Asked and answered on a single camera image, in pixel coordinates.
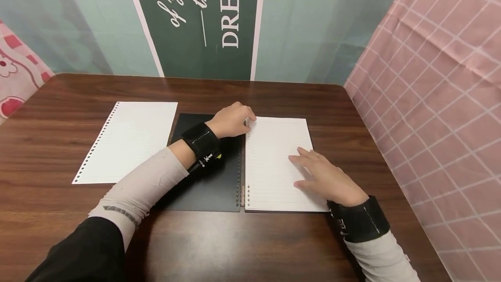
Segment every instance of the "lined paper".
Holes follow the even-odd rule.
[[[177,103],[118,101],[72,184],[116,183],[167,146]]]
[[[327,212],[325,200],[293,186],[305,175],[288,156],[298,154],[299,146],[313,149],[306,119],[257,117],[250,126],[245,143],[245,210]]]

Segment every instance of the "green poster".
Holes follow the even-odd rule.
[[[133,1],[160,76],[250,80],[257,0]]]

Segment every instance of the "pink grid fabric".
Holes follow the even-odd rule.
[[[501,0],[395,0],[345,88],[455,281],[501,281]]]
[[[53,75],[0,20],[0,124]]]

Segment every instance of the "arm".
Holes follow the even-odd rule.
[[[347,248],[353,253],[367,281],[418,282],[418,274],[389,230],[375,197],[369,197],[343,170],[316,151],[298,148],[291,162],[306,167],[310,180],[294,186],[327,200],[331,215],[342,228]]]
[[[218,138],[247,133],[253,111],[235,103],[206,124]],[[195,153],[183,140],[159,151],[116,183],[66,239],[53,246],[27,281],[125,281],[125,251],[151,207],[188,176]]]

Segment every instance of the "wooden table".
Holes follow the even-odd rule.
[[[325,84],[60,74],[0,126],[0,280],[22,281],[111,185],[72,185],[116,101],[306,118],[314,148],[375,195],[422,281],[448,281],[344,88]],[[127,252],[132,281],[358,281],[326,214],[163,211]]]

